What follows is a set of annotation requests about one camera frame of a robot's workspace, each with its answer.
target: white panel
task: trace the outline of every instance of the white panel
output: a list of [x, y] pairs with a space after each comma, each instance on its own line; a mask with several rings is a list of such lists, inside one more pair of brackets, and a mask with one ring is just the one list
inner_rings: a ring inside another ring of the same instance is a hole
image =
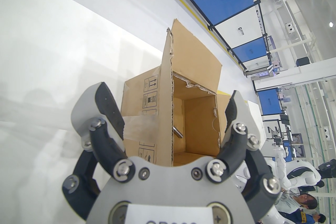
[[262, 37], [259, 19], [254, 7], [217, 25], [216, 29], [231, 48]]
[[265, 133], [265, 129], [264, 129], [264, 122], [261, 116], [261, 112], [260, 112], [260, 108], [259, 105], [256, 103], [253, 103], [251, 101], [247, 101], [247, 106], [250, 109], [250, 113], [253, 117], [254, 122], [256, 123], [259, 133], [260, 133], [260, 147], [261, 148], [266, 140], [266, 133]]
[[256, 59], [252, 59], [250, 61], [244, 62], [245, 67], [248, 71], [256, 70], [262, 67], [269, 66], [269, 60], [267, 56], [259, 57]]
[[162, 53], [73, 0], [0, 0], [0, 38], [1, 222], [83, 223], [61, 192], [82, 152], [71, 110], [101, 81], [120, 108]]

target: packing tape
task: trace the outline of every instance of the packing tape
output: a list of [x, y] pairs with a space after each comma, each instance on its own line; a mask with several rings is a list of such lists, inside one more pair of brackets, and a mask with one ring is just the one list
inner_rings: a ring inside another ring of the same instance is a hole
[[159, 116], [124, 116], [124, 139], [156, 144], [159, 130]]

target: metal rod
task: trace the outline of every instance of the metal rod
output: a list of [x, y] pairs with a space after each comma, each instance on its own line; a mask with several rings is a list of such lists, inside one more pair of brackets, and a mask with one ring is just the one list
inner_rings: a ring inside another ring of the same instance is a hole
[[178, 136], [178, 138], [183, 138], [183, 134], [175, 127], [173, 127], [175, 135]]

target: cardboard box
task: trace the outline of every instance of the cardboard box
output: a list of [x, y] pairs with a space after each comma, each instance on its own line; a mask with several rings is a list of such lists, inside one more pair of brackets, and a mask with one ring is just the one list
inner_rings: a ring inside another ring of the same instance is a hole
[[[162, 166], [216, 156], [230, 99], [216, 94], [221, 68], [216, 57], [174, 20], [172, 30], [167, 30], [161, 66], [125, 82], [122, 116], [158, 117], [155, 129], [148, 132], [143, 126], [145, 141], [124, 139], [127, 155]], [[182, 139], [173, 133], [173, 126]]]

